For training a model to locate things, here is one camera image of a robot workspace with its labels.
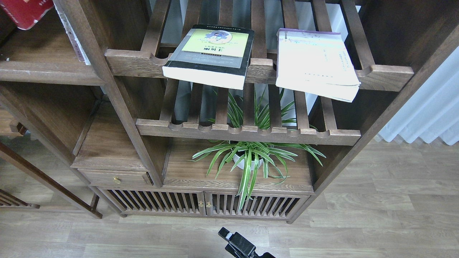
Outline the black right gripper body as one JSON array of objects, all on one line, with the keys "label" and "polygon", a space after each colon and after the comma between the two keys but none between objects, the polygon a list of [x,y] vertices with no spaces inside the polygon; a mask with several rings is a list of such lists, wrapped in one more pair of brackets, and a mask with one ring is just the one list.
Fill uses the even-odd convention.
[{"label": "black right gripper body", "polygon": [[274,258],[270,253],[259,256],[255,252],[256,247],[239,233],[234,233],[232,241],[228,242],[225,250],[235,258]]}]

